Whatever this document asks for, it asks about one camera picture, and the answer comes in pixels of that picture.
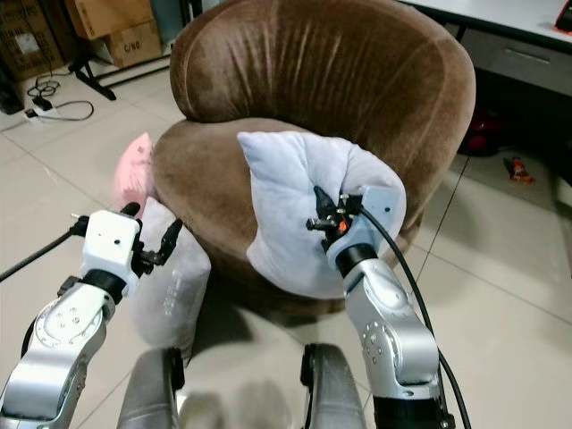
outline white pillow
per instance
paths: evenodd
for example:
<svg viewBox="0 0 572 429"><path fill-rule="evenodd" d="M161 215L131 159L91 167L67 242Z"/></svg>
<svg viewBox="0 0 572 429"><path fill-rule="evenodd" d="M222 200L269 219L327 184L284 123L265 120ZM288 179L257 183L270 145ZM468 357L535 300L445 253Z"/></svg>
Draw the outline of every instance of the white pillow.
<svg viewBox="0 0 572 429"><path fill-rule="evenodd" d="M320 244L324 234L308 231L316 217L314 186L337 204L341 191L358 193L363 185L400 190L394 223L395 238L405 217L406 196L397 174L369 152L347 140L307 132L241 132L257 217L248 260L268 281L291 293L316 299L343 296L341 275L327 264ZM387 249L383 243L381 255Z"/></svg>
<svg viewBox="0 0 572 429"><path fill-rule="evenodd" d="M157 251L174 214L148 197L141 220L145 250ZM190 356L210 271L205 250L183 226L165 265L143 275L129 296L130 318L143 340L157 347L177 347L184 357Z"/></svg>

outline chair cushion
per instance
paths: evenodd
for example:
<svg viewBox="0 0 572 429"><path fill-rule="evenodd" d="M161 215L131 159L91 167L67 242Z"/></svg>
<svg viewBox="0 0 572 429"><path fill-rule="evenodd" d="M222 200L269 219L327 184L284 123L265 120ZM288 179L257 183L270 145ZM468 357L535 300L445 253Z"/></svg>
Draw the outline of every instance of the chair cushion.
<svg viewBox="0 0 572 429"><path fill-rule="evenodd" d="M297 315L337 311L343 301L284 292L256 272L247 259L257 220L250 171L236 136L240 131L284 130L302 129L258 118L176 123L153 152L156 190L209 255L213 266L209 283L225 287L234 298L256 309Z"/></svg>

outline red object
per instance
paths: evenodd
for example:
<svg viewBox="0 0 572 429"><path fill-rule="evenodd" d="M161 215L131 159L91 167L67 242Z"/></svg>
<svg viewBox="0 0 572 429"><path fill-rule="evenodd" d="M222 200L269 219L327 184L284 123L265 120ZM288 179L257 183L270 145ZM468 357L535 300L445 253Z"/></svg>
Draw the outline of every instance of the red object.
<svg viewBox="0 0 572 429"><path fill-rule="evenodd" d="M477 108L458 152L469 156L495 155L500 146L507 146L506 129L507 124L495 112Z"/></svg>
<svg viewBox="0 0 572 429"><path fill-rule="evenodd" d="M554 24L554 29L572 36L572 0L568 0L564 4L562 12L560 12L556 24Z"/></svg>
<svg viewBox="0 0 572 429"><path fill-rule="evenodd" d="M533 183L534 178L528 174L522 159L513 157L512 158L512 171L510 172L510 179L512 181L520 181L523 183Z"/></svg>

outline chair backrest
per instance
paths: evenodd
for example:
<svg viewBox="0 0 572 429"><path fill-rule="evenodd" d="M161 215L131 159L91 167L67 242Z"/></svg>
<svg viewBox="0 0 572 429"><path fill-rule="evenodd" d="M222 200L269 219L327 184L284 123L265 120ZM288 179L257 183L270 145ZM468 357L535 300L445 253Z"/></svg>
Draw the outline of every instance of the chair backrest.
<svg viewBox="0 0 572 429"><path fill-rule="evenodd" d="M394 0L221 4L178 37L171 83L192 121L274 118L371 151L406 185L405 226L441 180L475 103L464 49Z"/></svg>

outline pink pillow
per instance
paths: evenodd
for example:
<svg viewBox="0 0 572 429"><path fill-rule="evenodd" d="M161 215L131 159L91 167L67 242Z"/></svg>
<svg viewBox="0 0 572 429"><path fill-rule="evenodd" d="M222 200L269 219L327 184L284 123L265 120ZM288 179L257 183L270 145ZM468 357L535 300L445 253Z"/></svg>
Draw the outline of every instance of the pink pillow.
<svg viewBox="0 0 572 429"><path fill-rule="evenodd" d="M137 214L143 215L147 197L157 199L151 169L153 143L147 133L134 139L123 153L115 170L114 206L122 209L135 201L141 205Z"/></svg>

